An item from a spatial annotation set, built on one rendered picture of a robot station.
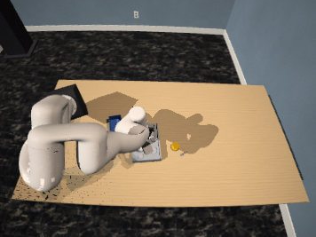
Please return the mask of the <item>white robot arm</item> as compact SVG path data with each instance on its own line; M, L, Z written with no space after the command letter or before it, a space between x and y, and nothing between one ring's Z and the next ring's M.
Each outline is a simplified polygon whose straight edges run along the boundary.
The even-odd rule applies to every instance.
M100 171L118 154L135 152L141 147L145 155L154 151L147 142L149 121L143 107L131 108L116 124L115 131L107 131L95 122L70 123L76 107L75 100L68 95L51 95L32 107L32 130L21 148L19 166L25 183L37 191L50 191L63 178L64 142L76 141L76 162L85 174Z

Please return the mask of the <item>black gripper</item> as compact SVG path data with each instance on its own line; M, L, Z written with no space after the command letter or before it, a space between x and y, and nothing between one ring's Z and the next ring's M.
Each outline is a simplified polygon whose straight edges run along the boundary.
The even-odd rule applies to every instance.
M148 128L148 125L146 124L146 127ZM149 131L149 136L150 136L150 134L153 132L153 130L154 130L154 127L151 127L151 128L148 128L150 131Z

